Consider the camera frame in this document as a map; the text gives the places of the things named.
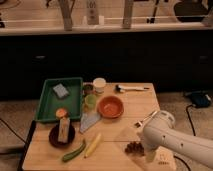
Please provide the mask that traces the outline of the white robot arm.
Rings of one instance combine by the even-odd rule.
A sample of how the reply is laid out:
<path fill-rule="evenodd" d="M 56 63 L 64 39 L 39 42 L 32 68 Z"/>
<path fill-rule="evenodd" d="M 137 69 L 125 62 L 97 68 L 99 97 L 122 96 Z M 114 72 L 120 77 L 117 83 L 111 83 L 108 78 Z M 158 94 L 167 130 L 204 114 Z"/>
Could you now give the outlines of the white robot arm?
<path fill-rule="evenodd" d="M 138 133 L 145 151 L 155 151 L 162 146 L 213 169 L 213 140 L 176 131 L 174 125 L 171 113 L 155 111 Z"/>

